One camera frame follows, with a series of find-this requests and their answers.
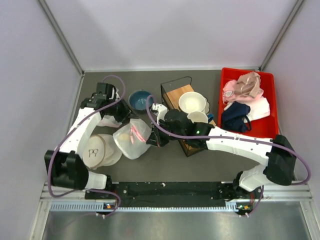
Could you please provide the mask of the white folded cloth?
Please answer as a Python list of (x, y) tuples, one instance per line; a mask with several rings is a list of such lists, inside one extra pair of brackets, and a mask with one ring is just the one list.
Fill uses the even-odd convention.
[(246, 115), (249, 121), (255, 121), (270, 116), (270, 104), (265, 97), (246, 103), (250, 107), (249, 113)]

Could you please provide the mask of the white ceramic bowl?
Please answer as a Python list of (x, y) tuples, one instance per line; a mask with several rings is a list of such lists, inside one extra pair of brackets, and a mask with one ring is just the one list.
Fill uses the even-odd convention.
[(210, 104), (202, 94), (190, 91), (181, 95), (178, 100), (178, 108), (186, 114), (195, 111), (208, 114), (210, 111)]

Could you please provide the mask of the dark blue ceramic bowl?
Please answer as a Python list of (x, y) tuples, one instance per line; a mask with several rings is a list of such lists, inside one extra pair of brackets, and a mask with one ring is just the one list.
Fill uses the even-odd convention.
[(147, 108), (150, 109), (154, 101), (152, 98), (147, 100), (149, 95), (151, 95), (151, 93), (146, 90), (132, 92), (128, 98), (130, 107), (138, 112), (145, 112)]

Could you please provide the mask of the navy blue garment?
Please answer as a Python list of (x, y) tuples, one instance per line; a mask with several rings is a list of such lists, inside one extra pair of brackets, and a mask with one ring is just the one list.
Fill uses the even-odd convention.
[(221, 115), (221, 128), (237, 133), (251, 131), (252, 125), (248, 118), (250, 111), (249, 105), (233, 102)]

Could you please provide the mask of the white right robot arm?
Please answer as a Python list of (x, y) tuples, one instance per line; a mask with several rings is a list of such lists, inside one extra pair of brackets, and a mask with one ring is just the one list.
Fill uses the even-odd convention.
[(152, 104), (147, 114), (152, 126), (149, 145), (163, 147), (169, 141), (179, 140), (194, 149), (226, 152), (257, 162), (257, 166), (235, 177), (233, 192), (239, 198), (264, 185), (292, 184), (296, 156), (283, 135), (257, 138), (230, 132), (209, 123), (192, 122), (186, 113), (169, 110), (162, 104)]

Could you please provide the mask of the pink garment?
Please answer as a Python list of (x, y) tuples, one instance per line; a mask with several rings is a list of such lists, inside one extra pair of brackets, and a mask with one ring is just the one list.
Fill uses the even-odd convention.
[(238, 103), (249, 103), (255, 100), (258, 100), (263, 97), (264, 90), (259, 89), (258, 95), (256, 97), (251, 97), (249, 95), (240, 95), (235, 92), (235, 85), (237, 81), (236, 80), (230, 80), (228, 81), (223, 89), (222, 89), (222, 102), (224, 105), (227, 105), (229, 103), (238, 102)]

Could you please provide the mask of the red plastic bin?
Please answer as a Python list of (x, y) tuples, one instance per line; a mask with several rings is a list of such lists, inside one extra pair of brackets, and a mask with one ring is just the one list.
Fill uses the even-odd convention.
[[(259, 94), (252, 98), (250, 96), (239, 96), (234, 93), (234, 88), (239, 77), (252, 73), (260, 76)], [(250, 107), (244, 124), (251, 130), (243, 134), (257, 138), (275, 138), (279, 133), (277, 101), (274, 76), (267, 72), (256, 72), (251, 70), (224, 67), (220, 78), (220, 93), (218, 103), (217, 125), (222, 127), (222, 114), (234, 102), (245, 104)]]

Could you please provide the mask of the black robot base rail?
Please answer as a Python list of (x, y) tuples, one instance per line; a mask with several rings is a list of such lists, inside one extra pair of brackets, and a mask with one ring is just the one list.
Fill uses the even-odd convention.
[(254, 201), (263, 197), (263, 188), (248, 192), (235, 182), (118, 182), (107, 180), (107, 191), (121, 199), (124, 208), (208, 208), (225, 207), (232, 200), (250, 201), (241, 213), (250, 213)]

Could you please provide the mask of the white mesh laundry bag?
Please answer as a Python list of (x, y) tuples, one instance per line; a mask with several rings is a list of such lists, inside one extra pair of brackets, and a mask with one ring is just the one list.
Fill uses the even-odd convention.
[(150, 148), (147, 144), (150, 135), (151, 128), (142, 119), (131, 118), (128, 124), (118, 129), (112, 136), (123, 155), (134, 160)]
[(101, 121), (97, 124), (98, 127), (111, 127), (119, 128), (122, 125), (121, 122), (116, 121), (114, 116), (105, 115)]

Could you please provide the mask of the beige satin garment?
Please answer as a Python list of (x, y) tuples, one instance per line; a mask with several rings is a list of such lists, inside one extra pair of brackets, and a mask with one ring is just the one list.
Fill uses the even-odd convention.
[(241, 75), (236, 81), (234, 92), (242, 96), (255, 98), (260, 92), (261, 76), (257, 72)]

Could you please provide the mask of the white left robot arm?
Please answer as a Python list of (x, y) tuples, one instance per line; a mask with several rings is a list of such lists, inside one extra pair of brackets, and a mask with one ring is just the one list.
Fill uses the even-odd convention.
[(105, 116), (122, 125), (129, 121), (131, 114), (117, 88), (99, 82), (91, 97), (82, 101), (68, 134), (54, 150), (48, 150), (44, 155), (49, 192), (53, 186), (67, 188), (71, 192), (95, 189), (102, 198), (109, 198), (114, 187), (108, 183), (108, 176), (89, 171), (82, 156), (92, 132)]

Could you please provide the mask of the blue and white mug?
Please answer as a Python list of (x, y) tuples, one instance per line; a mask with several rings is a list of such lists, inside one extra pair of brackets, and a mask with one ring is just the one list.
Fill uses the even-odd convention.
[(192, 121), (192, 123), (205, 123), (215, 125), (213, 120), (214, 116), (210, 114), (206, 114), (201, 111), (193, 111), (187, 115), (187, 118)]

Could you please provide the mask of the cream round mesh bra bag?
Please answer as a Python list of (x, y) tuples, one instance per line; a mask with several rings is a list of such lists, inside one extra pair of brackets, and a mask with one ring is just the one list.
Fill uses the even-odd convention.
[(110, 134), (92, 135), (82, 154), (84, 164), (92, 170), (114, 165), (121, 157), (122, 152)]

